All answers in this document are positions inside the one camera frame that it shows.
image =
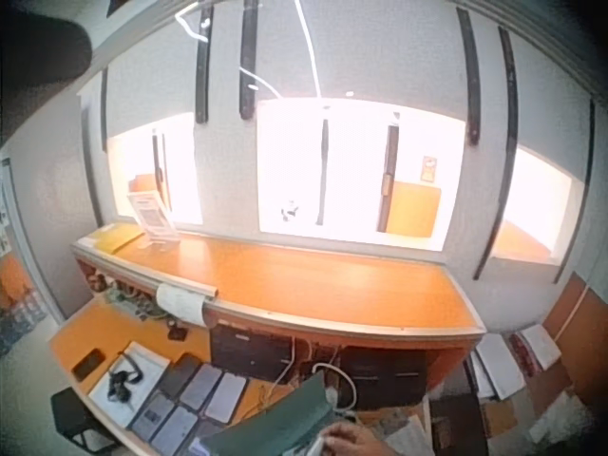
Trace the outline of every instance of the desk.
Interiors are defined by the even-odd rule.
[[[147,244],[138,237],[108,254],[79,241],[73,252],[85,276],[102,272],[152,295],[163,282],[195,292],[216,287],[207,321],[334,347],[426,350],[429,389],[485,333],[463,290],[438,264],[195,234],[169,247]]]
[[[123,444],[141,456],[157,455],[157,452],[133,432],[118,427],[93,404],[87,395],[116,359],[118,352],[132,340],[173,362],[177,361],[184,352],[191,352],[203,361],[211,359],[209,334],[203,328],[190,327],[190,332],[184,342],[170,341],[167,339],[166,333],[167,329],[163,322],[154,320],[140,322],[106,303],[102,296],[97,296],[72,316],[49,342],[59,365],[66,372],[70,385],[85,405]],[[71,369],[94,348],[100,349],[105,354],[106,360],[79,384],[71,374]],[[262,386],[268,390],[271,384],[251,379],[233,423],[240,421],[245,414],[255,408]],[[279,400],[290,391],[291,387],[277,386],[271,402]],[[419,407],[413,411],[420,416],[422,423],[428,429],[428,418],[424,415],[422,408]],[[374,418],[377,416],[368,415],[366,421],[372,422]]]

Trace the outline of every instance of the paper roll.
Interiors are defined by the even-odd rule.
[[[182,321],[207,328],[202,317],[205,299],[210,296],[184,290],[166,283],[156,291],[156,302],[163,310]]]

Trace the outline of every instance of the door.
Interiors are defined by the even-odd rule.
[[[10,160],[0,168],[0,356],[48,314],[63,321],[29,249],[12,191]]]

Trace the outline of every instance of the charging cable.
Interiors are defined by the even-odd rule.
[[[316,373],[318,371],[318,368],[325,368],[325,369],[329,369],[330,371],[334,371],[336,373],[339,373],[348,383],[349,385],[351,385],[352,388],[352,401],[351,403],[344,408],[335,408],[334,410],[337,412],[345,412],[345,411],[349,411],[350,409],[352,409],[356,403],[357,403],[357,387],[354,385],[354,382],[352,381],[352,379],[340,368],[337,368],[336,366],[334,366],[333,364],[328,364],[328,363],[316,363],[313,366],[313,373]]]

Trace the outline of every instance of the poster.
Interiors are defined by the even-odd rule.
[[[4,229],[4,226],[0,225],[0,257],[3,257],[11,250],[7,231]]]
[[[9,226],[9,214],[7,213],[7,206],[4,204],[3,195],[0,193],[0,225]]]
[[[420,180],[428,183],[435,183],[435,171],[437,171],[437,159],[424,156],[422,158],[422,173]]]

